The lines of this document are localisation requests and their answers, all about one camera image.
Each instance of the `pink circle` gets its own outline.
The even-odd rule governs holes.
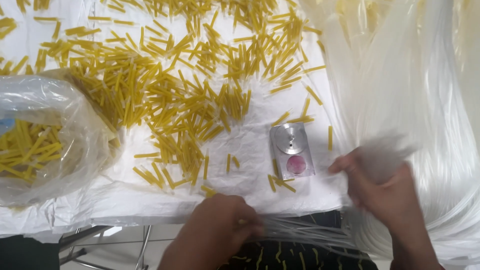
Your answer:
[[[287,161],[287,171],[294,174],[302,173],[306,167],[307,164],[305,163],[305,160],[302,156],[293,156],[290,157]]]

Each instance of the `right hand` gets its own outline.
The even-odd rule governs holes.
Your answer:
[[[330,173],[347,174],[348,195],[355,206],[372,213],[393,234],[413,225],[425,228],[410,167],[403,163],[386,183],[376,185],[360,165],[360,151],[337,158],[328,168]]]

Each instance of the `blue object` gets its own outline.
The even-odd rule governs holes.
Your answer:
[[[0,136],[9,132],[15,126],[15,119],[0,119]]]

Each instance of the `plastic bag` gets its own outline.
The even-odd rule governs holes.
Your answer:
[[[471,2],[474,9],[478,1]],[[379,134],[404,134],[402,144],[418,149],[408,160],[437,257],[451,265],[478,263],[480,159],[475,138],[480,134],[478,121],[472,128],[469,119],[478,115],[478,84],[472,83],[478,70],[472,66],[479,62],[464,55],[458,61],[464,59],[465,64],[458,70],[455,51],[458,56],[460,51],[476,55],[479,50],[473,50],[478,45],[471,42],[466,42],[470,50],[454,49],[453,0],[304,0],[301,4],[323,32],[334,100],[324,106],[340,144],[339,154],[362,142],[374,142]],[[463,25],[471,29],[458,35],[459,43],[478,28],[478,24]],[[462,97],[471,104],[467,110]],[[388,152],[392,157],[399,153]],[[373,216],[351,209],[343,225],[360,250],[392,258],[389,232]]]
[[[0,77],[0,119],[61,125],[63,145],[61,158],[38,170],[33,184],[0,172],[1,206],[32,205],[88,185],[110,156],[108,141],[115,137],[80,91],[41,76]]]

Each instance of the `person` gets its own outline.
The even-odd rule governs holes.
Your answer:
[[[362,170],[358,153],[356,149],[337,158],[328,170],[330,173],[345,172],[353,204],[369,211],[388,228],[394,256],[391,269],[442,269],[425,228],[409,166],[404,163],[385,184],[375,185]],[[262,219],[243,198],[216,194],[193,211],[177,238],[165,250],[158,270],[216,270],[240,250],[247,238],[262,233]],[[278,269],[286,267],[279,264]]]

